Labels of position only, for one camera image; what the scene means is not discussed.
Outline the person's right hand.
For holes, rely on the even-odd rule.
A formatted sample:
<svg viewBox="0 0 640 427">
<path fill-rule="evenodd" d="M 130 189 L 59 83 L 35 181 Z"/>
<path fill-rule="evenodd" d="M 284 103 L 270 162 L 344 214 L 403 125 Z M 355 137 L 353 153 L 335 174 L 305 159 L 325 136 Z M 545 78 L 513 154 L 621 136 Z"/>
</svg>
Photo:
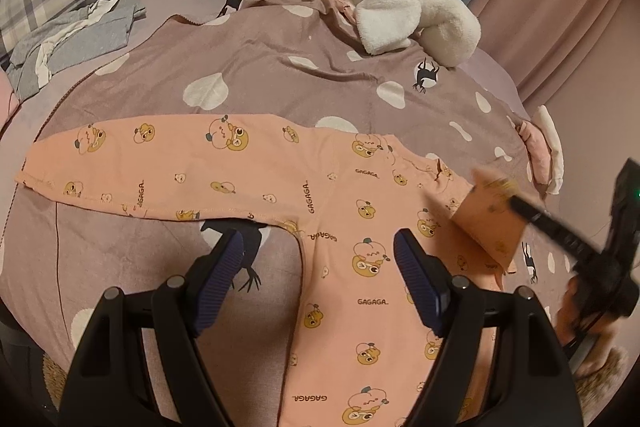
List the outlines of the person's right hand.
<svg viewBox="0 0 640 427">
<path fill-rule="evenodd" d="M 562 298 L 562 305 L 556 314 L 555 332 L 562 346 L 572 341 L 579 331 L 586 329 L 588 323 L 593 319 L 581 319 L 578 306 L 576 306 L 575 295 L 579 288 L 580 277 L 575 275 L 566 286 L 566 291 Z M 613 341 L 618 332 L 617 317 L 609 313 L 605 313 L 603 317 L 594 324 L 590 331 L 590 335 L 598 337 L 590 352 L 576 369 L 575 375 L 579 378 L 590 376 L 605 366 L 608 355 L 613 346 Z"/>
</svg>

